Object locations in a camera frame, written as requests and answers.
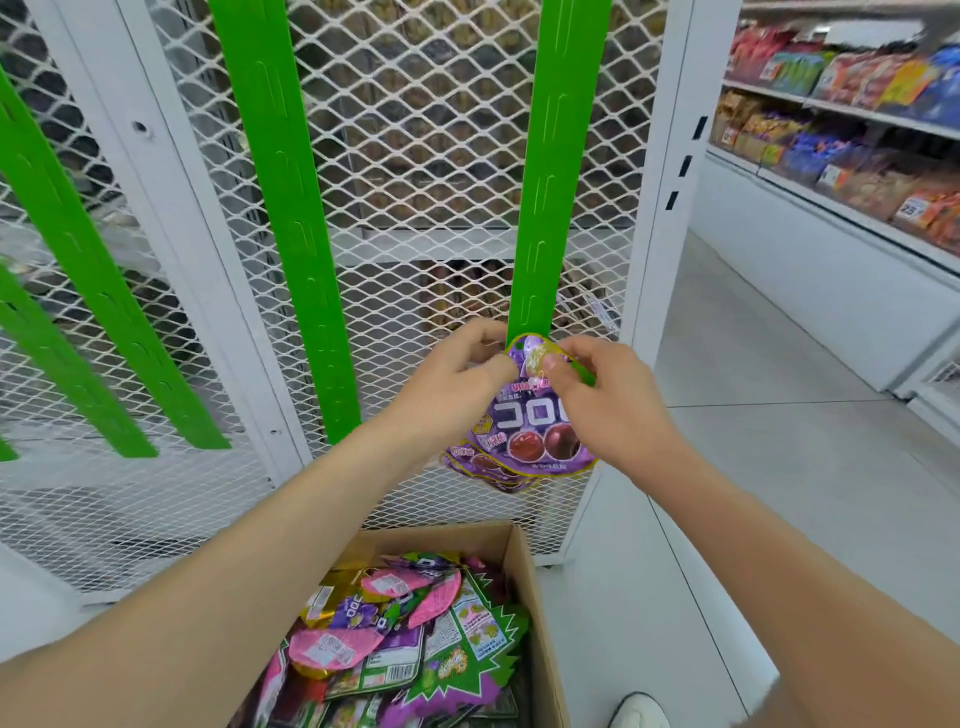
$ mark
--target brown cardboard box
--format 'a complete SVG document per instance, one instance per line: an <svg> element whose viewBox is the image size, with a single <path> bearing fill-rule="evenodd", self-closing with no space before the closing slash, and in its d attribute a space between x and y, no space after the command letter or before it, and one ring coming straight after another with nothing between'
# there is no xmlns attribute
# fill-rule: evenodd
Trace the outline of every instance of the brown cardboard box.
<svg viewBox="0 0 960 728"><path fill-rule="evenodd" d="M459 551L501 566L514 597L530 611L533 722L537 728L570 728L560 667L547 633L540 586L523 529L510 522L464 523L425 528L360 531L334 569L361 568L385 554L405 551Z"/></svg>

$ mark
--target green metal bar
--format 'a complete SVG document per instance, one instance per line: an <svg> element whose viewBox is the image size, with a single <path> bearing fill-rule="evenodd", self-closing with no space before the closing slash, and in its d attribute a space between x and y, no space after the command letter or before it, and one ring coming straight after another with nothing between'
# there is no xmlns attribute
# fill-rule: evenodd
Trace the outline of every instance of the green metal bar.
<svg viewBox="0 0 960 728"><path fill-rule="evenodd" d="M347 325L283 0L210 0L331 443L360 424Z"/></svg>
<svg viewBox="0 0 960 728"><path fill-rule="evenodd" d="M2 264L0 327L117 452L124 457L156 457L156 449L133 418Z"/></svg>
<svg viewBox="0 0 960 728"><path fill-rule="evenodd" d="M0 439L0 463L16 460L19 455L4 440Z"/></svg>
<svg viewBox="0 0 960 728"><path fill-rule="evenodd" d="M229 449L143 315L30 110L0 71L0 170L77 293L178 432Z"/></svg>
<svg viewBox="0 0 960 728"><path fill-rule="evenodd" d="M543 0L507 341L547 336L611 0Z"/></svg>

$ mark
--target white sneaker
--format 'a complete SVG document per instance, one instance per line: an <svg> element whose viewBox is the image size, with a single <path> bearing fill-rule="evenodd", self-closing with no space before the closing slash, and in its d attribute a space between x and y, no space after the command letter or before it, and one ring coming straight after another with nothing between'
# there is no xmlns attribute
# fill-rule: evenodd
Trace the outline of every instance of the white sneaker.
<svg viewBox="0 0 960 728"><path fill-rule="evenodd" d="M610 728L670 728L663 708L645 692L631 692L620 701Z"/></svg>

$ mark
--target forearm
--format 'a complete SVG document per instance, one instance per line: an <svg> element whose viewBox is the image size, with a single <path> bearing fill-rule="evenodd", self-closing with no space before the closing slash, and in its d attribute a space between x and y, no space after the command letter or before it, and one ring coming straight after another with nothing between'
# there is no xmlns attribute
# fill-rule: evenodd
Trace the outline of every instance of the forearm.
<svg viewBox="0 0 960 728"><path fill-rule="evenodd" d="M673 518L817 725L955 725L960 647L671 440L628 474Z"/></svg>
<svg viewBox="0 0 960 728"><path fill-rule="evenodd" d="M8 673L4 718L225 725L304 600L417 459L392 422L358 428L194 554Z"/></svg>

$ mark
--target hand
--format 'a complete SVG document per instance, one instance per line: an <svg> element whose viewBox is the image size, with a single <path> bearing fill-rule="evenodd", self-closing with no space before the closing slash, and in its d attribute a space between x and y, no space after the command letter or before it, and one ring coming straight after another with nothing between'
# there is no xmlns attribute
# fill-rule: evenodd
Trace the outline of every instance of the hand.
<svg viewBox="0 0 960 728"><path fill-rule="evenodd" d="M683 441L653 372L630 347L571 336L560 348L596 374L596 385L590 387L556 354L543 359L543 370L564 401L570 423L597 457L630 477L642 476L648 458Z"/></svg>
<svg viewBox="0 0 960 728"><path fill-rule="evenodd" d="M504 353L506 337L506 324L470 319L434 347L384 410L393 427L416 438L421 462L459 442L516 379L516 364ZM469 362L484 363L468 368Z"/></svg>

